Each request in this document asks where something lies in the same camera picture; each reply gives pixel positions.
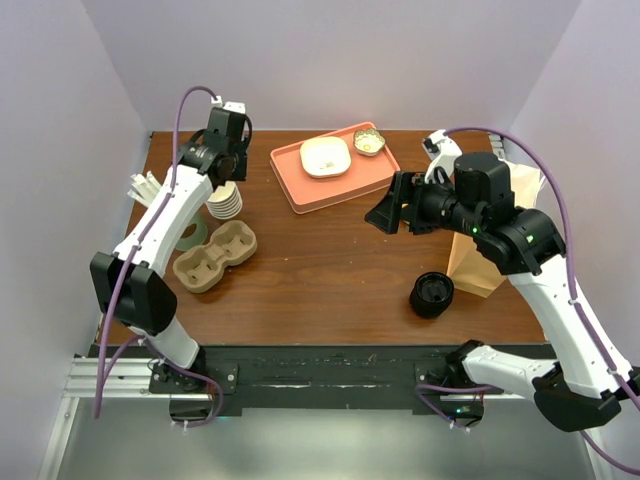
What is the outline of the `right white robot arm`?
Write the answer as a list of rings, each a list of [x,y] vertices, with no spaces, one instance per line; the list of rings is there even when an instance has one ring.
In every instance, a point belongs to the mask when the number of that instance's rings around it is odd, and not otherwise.
[[[433,174],[395,173],[366,216],[386,234],[401,222],[415,235],[444,229],[468,235],[507,277],[541,325],[556,357],[533,360],[468,341],[447,357],[445,379],[459,393],[488,385],[535,403],[556,428],[575,432],[607,424],[639,391],[639,370],[601,334],[569,278],[568,250],[542,211],[518,207],[508,165],[488,152],[467,153]]]

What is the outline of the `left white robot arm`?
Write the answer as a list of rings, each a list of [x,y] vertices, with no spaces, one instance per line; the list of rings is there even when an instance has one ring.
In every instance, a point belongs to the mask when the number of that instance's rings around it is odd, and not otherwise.
[[[110,254],[98,252],[90,273],[108,332],[119,320],[168,364],[185,392],[208,391],[206,355],[176,316],[177,297],[165,283],[171,254],[200,207],[219,187],[243,181],[252,123],[246,107],[212,108],[208,124],[177,150],[163,186],[139,223]]]

